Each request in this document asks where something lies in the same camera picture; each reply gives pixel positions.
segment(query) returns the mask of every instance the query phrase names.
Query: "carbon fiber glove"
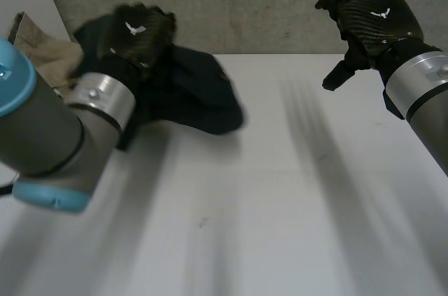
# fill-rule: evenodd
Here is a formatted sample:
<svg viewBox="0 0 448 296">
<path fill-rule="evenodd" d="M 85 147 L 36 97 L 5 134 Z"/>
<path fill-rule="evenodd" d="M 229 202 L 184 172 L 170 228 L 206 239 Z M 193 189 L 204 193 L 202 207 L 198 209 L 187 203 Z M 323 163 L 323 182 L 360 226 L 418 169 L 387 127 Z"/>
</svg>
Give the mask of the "carbon fiber glove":
<svg viewBox="0 0 448 296">
<path fill-rule="evenodd" d="M 173 13 L 159 7 L 122 5 L 115 9 L 99 44 L 99 57 L 117 55 L 141 71 L 147 79 L 164 51 L 171 46 L 176 32 Z"/>
<path fill-rule="evenodd" d="M 406 38 L 423 41 L 417 19 L 405 0 L 319 0 L 316 9 L 328 10 L 349 44 L 344 60 L 323 80 L 336 90 L 357 70 L 375 69 L 383 52 Z"/>
</svg>

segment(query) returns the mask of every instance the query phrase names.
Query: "white table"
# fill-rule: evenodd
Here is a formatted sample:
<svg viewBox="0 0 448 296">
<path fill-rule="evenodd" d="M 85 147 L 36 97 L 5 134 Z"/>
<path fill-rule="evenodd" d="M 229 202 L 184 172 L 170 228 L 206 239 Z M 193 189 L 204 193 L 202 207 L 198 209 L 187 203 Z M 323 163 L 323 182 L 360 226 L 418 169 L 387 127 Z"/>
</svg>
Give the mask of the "white table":
<svg viewBox="0 0 448 296">
<path fill-rule="evenodd" d="M 448 180 L 375 72 L 321 88 L 340 58 L 219 56 L 241 131 L 144 128 L 81 216 L 2 199 L 1 294 L 448 293 Z"/>
</svg>

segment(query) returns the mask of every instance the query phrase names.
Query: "white logo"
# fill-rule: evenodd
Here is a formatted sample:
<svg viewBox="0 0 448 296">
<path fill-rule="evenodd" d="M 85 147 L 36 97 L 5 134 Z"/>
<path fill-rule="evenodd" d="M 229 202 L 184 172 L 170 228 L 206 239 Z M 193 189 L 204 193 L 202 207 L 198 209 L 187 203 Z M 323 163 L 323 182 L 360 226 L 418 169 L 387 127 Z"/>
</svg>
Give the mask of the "white logo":
<svg viewBox="0 0 448 296">
<path fill-rule="evenodd" d="M 377 13 L 374 13 L 373 11 L 371 11 L 370 13 L 374 16 L 378 16 L 378 17 L 382 17 L 382 18 L 386 19 L 387 15 L 389 15 L 390 11 L 391 11 L 391 9 L 387 8 L 387 11 L 385 13 L 377 14 Z"/>
<path fill-rule="evenodd" d="M 125 24 L 126 27 L 131 31 L 131 34 L 133 34 L 134 36 L 146 30 L 146 28 L 143 25 L 135 29 L 131 27 L 129 23 L 126 22 Z"/>
</svg>

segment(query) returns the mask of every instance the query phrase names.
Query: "light blue joint cap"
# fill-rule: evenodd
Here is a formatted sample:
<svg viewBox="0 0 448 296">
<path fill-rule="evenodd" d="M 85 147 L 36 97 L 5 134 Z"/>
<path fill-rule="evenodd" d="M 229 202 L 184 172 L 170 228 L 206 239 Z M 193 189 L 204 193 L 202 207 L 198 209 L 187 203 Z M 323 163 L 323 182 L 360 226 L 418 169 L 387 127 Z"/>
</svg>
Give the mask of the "light blue joint cap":
<svg viewBox="0 0 448 296">
<path fill-rule="evenodd" d="M 83 212 L 90 201 L 85 192 L 20 180 L 13 186 L 13 196 L 29 204 L 72 213 Z"/>
<path fill-rule="evenodd" d="M 8 41 L 0 38 L 0 117 L 20 107 L 35 86 L 33 64 Z"/>
</svg>

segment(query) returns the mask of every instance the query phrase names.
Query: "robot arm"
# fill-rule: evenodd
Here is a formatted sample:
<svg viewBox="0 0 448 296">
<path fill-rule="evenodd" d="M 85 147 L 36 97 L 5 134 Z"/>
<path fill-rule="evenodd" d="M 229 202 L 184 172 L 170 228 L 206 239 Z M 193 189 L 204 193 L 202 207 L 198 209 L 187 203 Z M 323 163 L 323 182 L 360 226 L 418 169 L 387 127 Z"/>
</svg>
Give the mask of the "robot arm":
<svg viewBox="0 0 448 296">
<path fill-rule="evenodd" d="M 385 93 L 391 103 L 448 175 L 448 55 L 422 42 L 401 41 L 378 69 L 389 76 Z"/>
<path fill-rule="evenodd" d="M 448 55 L 424 43 L 405 0 L 319 0 L 349 49 L 324 79 L 335 90 L 355 71 L 378 70 L 390 112 L 406 119 L 448 175 Z"/>
<path fill-rule="evenodd" d="M 124 81 L 134 68 L 107 58 L 82 77 L 65 104 L 6 41 L 0 42 L 0 62 L 0 160 L 20 172 L 13 195 L 50 209 L 83 211 L 134 109 Z"/>
<path fill-rule="evenodd" d="M 12 189 L 16 198 L 85 210 L 134 110 L 139 83 L 151 75 L 174 32 L 174 15 L 158 7 L 118 7 L 99 63 L 65 102 L 27 57 L 0 41 L 0 160 L 20 173 Z"/>
</svg>

